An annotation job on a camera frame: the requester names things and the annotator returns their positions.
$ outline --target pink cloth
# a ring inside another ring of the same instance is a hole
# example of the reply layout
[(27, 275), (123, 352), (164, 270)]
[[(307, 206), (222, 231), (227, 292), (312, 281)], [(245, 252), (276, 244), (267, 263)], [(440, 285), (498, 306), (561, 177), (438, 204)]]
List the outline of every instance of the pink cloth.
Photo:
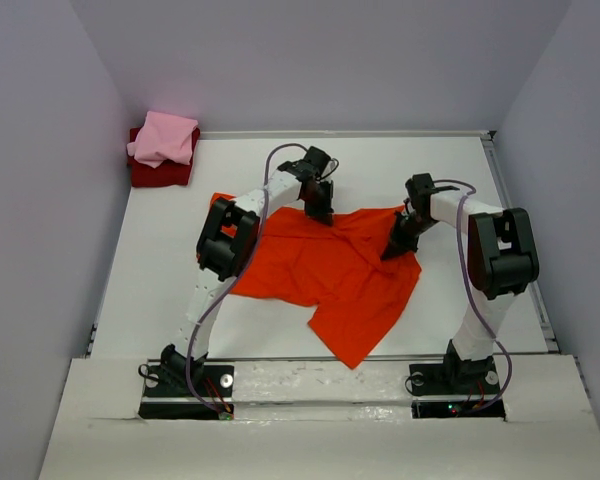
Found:
[(191, 135), (196, 128), (197, 120), (150, 111), (136, 141), (127, 145), (127, 153), (152, 168), (165, 160), (189, 165), (193, 155)]

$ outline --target gray wall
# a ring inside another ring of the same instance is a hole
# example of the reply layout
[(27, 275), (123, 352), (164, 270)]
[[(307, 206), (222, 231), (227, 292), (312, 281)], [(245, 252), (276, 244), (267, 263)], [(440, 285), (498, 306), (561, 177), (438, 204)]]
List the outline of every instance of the gray wall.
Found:
[(0, 479), (34, 479), (126, 202), (127, 113), (66, 0), (0, 0)]
[(600, 0), (576, 0), (496, 136), (529, 209), (560, 346), (582, 362), (600, 424)]
[(71, 0), (133, 114), (491, 129), (569, 0)]

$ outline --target folded cloth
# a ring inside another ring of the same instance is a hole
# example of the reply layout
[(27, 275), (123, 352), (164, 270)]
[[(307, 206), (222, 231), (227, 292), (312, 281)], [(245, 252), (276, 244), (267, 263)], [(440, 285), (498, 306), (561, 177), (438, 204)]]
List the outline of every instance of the folded cloth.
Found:
[(191, 135), (196, 128), (197, 120), (149, 111), (140, 133), (127, 145), (127, 153), (152, 168), (165, 160), (188, 165), (193, 154)]
[(309, 326), (355, 368), (395, 325), (418, 282), (413, 253), (380, 260), (394, 212), (402, 209), (334, 215), (327, 227), (281, 208), (267, 220), (253, 262), (232, 293), (318, 305)]
[[(140, 128), (132, 128), (129, 131), (129, 139), (133, 142)], [(196, 128), (191, 135), (191, 151), (196, 148), (200, 138), (200, 129)], [(127, 155), (127, 165), (131, 166), (131, 186), (133, 187), (168, 187), (171, 185), (187, 186), (193, 168), (193, 157), (187, 165), (165, 160), (157, 168), (138, 163), (132, 156)]]

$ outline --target stack of folded cloth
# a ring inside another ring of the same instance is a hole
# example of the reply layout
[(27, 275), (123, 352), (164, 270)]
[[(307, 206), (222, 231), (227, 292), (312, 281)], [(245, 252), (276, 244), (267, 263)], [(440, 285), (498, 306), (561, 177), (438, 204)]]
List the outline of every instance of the stack of folded cloth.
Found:
[(198, 138), (196, 120), (148, 112), (144, 126), (129, 132), (127, 165), (131, 166), (131, 185), (188, 185)]

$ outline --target red cloth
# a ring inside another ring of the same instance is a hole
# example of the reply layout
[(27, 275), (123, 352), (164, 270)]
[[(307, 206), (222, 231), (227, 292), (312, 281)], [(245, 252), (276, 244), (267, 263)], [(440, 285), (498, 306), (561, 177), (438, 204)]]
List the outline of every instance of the red cloth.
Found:
[(335, 215), (332, 227), (281, 208), (232, 293), (318, 305), (309, 326), (355, 368), (395, 325), (418, 281), (413, 253), (380, 260), (394, 212), (402, 208)]
[[(129, 130), (129, 141), (135, 142), (139, 128)], [(191, 150), (195, 152), (196, 143), (200, 138), (200, 129), (196, 128), (191, 136)], [(131, 186), (133, 187), (168, 187), (170, 185), (189, 185), (193, 156), (189, 165), (165, 160), (157, 168), (138, 163), (135, 158), (127, 155), (127, 165), (131, 166)]]

